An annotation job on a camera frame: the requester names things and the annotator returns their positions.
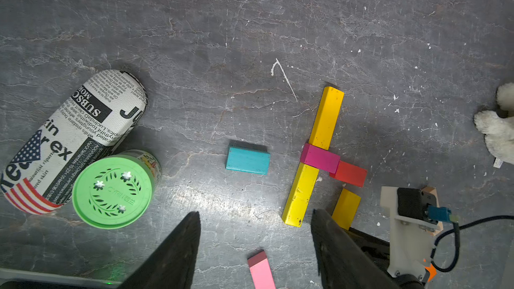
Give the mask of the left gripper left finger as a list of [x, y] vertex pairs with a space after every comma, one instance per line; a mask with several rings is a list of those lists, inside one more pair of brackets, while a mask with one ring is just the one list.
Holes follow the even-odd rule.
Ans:
[[190, 288], [200, 236], [200, 215], [192, 211], [119, 288]]

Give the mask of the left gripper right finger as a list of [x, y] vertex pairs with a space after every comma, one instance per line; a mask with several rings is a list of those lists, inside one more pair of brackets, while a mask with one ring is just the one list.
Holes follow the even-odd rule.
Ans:
[[397, 288], [325, 210], [314, 210], [311, 234], [324, 288]]

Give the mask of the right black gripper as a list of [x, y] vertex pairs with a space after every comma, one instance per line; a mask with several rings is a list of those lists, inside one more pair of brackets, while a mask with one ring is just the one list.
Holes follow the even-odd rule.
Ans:
[[391, 276], [387, 271], [390, 264], [389, 242], [353, 229], [352, 227], [347, 233], [356, 245], [361, 248], [363, 253], [400, 288], [425, 288], [436, 276], [436, 270], [433, 266], [425, 267], [425, 274], [417, 278], [411, 274], [401, 274], [399, 272], [397, 272], [395, 276]]

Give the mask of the red block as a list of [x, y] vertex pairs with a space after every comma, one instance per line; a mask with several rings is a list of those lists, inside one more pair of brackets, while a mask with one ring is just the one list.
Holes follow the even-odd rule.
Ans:
[[329, 176], [356, 187], [363, 187], [367, 174], [368, 172], [361, 167], [340, 161], [336, 172], [330, 173]]

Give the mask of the lime yellow long block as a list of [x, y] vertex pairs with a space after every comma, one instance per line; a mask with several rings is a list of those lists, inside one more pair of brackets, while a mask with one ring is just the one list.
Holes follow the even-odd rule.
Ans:
[[286, 225], [302, 226], [318, 175], [317, 168], [305, 163], [299, 164], [282, 214], [282, 220]]

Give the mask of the magenta block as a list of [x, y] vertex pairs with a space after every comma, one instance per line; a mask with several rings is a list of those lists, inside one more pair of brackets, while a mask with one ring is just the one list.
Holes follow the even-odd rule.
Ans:
[[300, 162], [322, 171], [336, 173], [340, 156], [328, 150], [305, 143]]

